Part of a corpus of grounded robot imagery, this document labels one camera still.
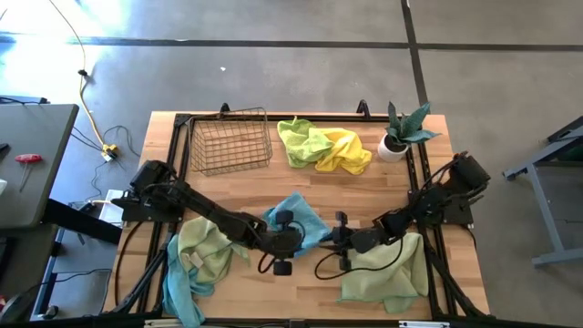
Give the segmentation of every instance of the green cloth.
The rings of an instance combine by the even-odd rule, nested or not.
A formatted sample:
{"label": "green cloth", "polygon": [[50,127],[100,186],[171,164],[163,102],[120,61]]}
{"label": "green cloth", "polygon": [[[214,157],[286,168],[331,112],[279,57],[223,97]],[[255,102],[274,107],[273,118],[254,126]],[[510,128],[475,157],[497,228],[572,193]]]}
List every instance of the green cloth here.
{"label": "green cloth", "polygon": [[285,145],[292,168],[303,168],[308,163],[317,161],[326,156],[334,146],[332,141],[306,119],[280,121],[277,132]]}
{"label": "green cloth", "polygon": [[[358,254],[349,252],[353,268],[380,268],[392,261],[401,247],[398,241],[392,245],[379,245]],[[403,251],[390,267],[378,271],[355,271],[343,276],[339,301],[383,302],[388,313],[403,313],[417,296],[428,293],[427,269],[423,250],[423,238],[418,233],[403,237]]]}
{"label": "green cloth", "polygon": [[232,243],[213,222],[198,217],[182,224],[179,233],[179,258],[186,272],[199,267],[198,283],[216,283],[227,275],[232,253],[247,263],[249,255],[240,245]]}

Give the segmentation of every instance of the microfiber towel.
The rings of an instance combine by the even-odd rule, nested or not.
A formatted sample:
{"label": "microfiber towel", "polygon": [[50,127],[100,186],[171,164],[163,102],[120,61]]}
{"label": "microfiber towel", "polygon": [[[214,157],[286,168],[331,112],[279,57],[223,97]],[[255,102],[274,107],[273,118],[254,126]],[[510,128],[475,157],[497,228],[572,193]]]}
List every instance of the microfiber towel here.
{"label": "microfiber towel", "polygon": [[308,163],[315,162],[326,156],[334,143],[324,136],[306,119],[284,120],[277,124],[288,161],[292,168],[303,168]]}
{"label": "microfiber towel", "polygon": [[[392,261],[401,247],[379,245],[364,254],[349,252],[353,268],[380,268]],[[405,312],[418,296],[426,296],[427,269],[423,238],[418,233],[403,237],[399,259],[378,272],[356,271],[343,276],[339,301],[383,302],[387,313]]]}
{"label": "microfiber towel", "polygon": [[198,328],[205,317],[192,294],[211,296],[214,283],[225,277],[232,253],[249,260],[245,249],[231,243],[217,226],[199,217],[182,225],[167,248],[168,273],[164,278],[162,305],[187,328]]}
{"label": "microfiber towel", "polygon": [[180,262],[187,272],[199,268],[199,283],[216,283],[224,278],[234,252],[249,263],[247,250],[228,240],[215,223],[203,217],[189,220],[180,228]]}
{"label": "microfiber towel", "polygon": [[279,203],[276,207],[263,213],[263,219],[267,221],[270,227],[274,230],[280,228],[275,224],[275,214],[280,210],[291,210],[293,212],[293,220],[301,223],[305,229],[302,250],[296,251],[294,254],[295,257],[303,255],[310,248],[318,246],[320,240],[330,233],[330,228],[328,228],[318,214],[312,210],[310,205],[308,205],[306,200],[297,191]]}
{"label": "microfiber towel", "polygon": [[332,172],[340,165],[352,174],[364,172],[373,154],[363,149],[363,143],[355,132],[343,128],[317,128],[317,130],[334,143],[332,150],[318,159],[317,170]]}

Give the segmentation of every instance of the red screwdriver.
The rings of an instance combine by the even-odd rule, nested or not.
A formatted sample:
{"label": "red screwdriver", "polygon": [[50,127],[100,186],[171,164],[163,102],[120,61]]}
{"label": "red screwdriver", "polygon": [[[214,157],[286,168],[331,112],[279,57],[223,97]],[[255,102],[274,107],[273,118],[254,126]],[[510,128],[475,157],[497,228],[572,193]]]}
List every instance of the red screwdriver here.
{"label": "red screwdriver", "polygon": [[37,163],[41,160],[43,160],[43,158],[38,154],[23,154],[15,157],[15,161],[19,163],[25,163],[25,170],[22,172],[22,178],[20,179],[20,187],[18,188],[18,192],[22,192],[22,189],[25,187],[26,167],[28,167],[28,163]]}

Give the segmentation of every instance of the wire basket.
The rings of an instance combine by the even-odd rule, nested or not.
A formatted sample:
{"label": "wire basket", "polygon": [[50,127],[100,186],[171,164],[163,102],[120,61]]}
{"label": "wire basket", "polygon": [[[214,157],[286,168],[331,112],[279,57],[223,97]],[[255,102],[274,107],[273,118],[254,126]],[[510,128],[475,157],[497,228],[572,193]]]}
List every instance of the wire basket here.
{"label": "wire basket", "polygon": [[271,140],[263,108],[195,117],[190,165],[206,176],[270,164]]}

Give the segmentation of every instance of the gray floor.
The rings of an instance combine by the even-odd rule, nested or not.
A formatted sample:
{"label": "gray floor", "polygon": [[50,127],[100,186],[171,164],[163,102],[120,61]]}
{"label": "gray floor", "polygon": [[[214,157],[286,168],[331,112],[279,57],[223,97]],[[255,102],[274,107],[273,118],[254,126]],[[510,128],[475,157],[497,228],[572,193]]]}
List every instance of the gray floor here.
{"label": "gray floor", "polygon": [[[397,0],[56,3],[84,36],[406,41]],[[577,0],[410,4],[419,42],[583,44],[583,2]],[[70,31],[45,5],[14,2],[0,21],[3,31],[50,36],[40,44],[0,45],[0,94],[77,102],[80,49],[59,43]],[[86,100],[100,129],[127,126],[136,149],[152,110],[212,110],[229,102],[232,108],[352,112],[365,98],[374,112],[384,112],[389,100],[407,112],[417,104],[408,50],[87,46],[87,56],[95,82]],[[499,173],[581,115],[583,52],[421,51],[420,57],[432,110],[446,114],[454,149],[469,149],[493,176],[486,197],[474,206],[492,313],[581,326],[583,262],[532,267],[533,256],[551,250],[541,214],[527,180],[504,182]],[[76,126],[91,136],[82,113]],[[128,152],[123,132],[107,139],[121,147],[123,168],[105,166],[97,185],[123,189],[138,159]],[[100,161],[94,150],[70,140],[53,197],[66,202],[94,194],[89,181]],[[575,244],[583,241],[579,226],[563,227],[577,231],[570,240]],[[58,260],[59,272],[111,266],[115,248],[96,241],[81,248],[75,235],[66,240],[72,257]]]}

